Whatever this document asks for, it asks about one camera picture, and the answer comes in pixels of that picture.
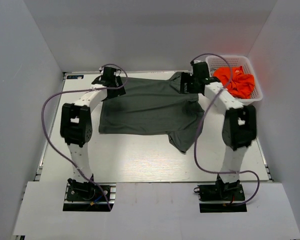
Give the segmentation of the dark grey t-shirt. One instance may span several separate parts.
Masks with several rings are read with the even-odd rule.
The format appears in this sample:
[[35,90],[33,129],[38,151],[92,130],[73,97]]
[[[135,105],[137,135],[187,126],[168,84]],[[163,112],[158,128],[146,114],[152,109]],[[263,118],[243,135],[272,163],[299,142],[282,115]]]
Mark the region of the dark grey t-shirt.
[[180,80],[180,72],[164,80],[129,79],[124,95],[103,102],[99,133],[167,135],[171,145],[186,153],[205,111],[197,94],[180,93]]

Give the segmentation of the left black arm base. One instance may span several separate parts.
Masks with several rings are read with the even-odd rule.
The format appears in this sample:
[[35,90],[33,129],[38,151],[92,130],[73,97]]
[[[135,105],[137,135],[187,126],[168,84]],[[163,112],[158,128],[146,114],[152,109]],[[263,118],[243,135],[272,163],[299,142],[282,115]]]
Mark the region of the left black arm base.
[[67,184],[63,212],[110,212],[104,194],[97,186]]

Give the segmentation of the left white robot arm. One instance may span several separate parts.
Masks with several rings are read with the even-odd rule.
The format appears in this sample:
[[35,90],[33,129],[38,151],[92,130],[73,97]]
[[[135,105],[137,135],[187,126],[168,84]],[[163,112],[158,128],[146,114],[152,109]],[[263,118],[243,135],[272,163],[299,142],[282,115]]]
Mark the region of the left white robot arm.
[[93,135],[92,112],[103,101],[123,96],[126,82],[120,76],[125,71],[116,64],[105,64],[100,75],[89,89],[72,103],[64,103],[61,109],[60,135],[70,152],[73,181],[82,183],[78,193],[89,200],[95,196],[94,174],[90,167],[88,144]]

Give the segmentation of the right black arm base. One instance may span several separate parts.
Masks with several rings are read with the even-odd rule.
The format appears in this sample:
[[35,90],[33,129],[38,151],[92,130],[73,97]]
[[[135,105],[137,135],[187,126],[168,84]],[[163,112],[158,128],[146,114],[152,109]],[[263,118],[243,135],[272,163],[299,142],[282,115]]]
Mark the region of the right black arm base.
[[200,213],[245,213],[246,204],[238,205],[246,200],[243,186],[230,192],[220,193],[215,185],[198,185],[193,189],[199,198]]

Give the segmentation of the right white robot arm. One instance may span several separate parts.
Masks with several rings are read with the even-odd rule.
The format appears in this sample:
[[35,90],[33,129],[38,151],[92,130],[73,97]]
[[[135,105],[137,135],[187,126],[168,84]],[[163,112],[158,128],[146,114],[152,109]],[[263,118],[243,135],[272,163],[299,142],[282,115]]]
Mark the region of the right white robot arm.
[[256,109],[237,100],[216,76],[210,76],[205,61],[193,60],[190,64],[192,71],[181,74],[180,92],[202,94],[224,116],[221,135],[225,154],[215,192],[226,200],[239,188],[244,156],[257,137]]

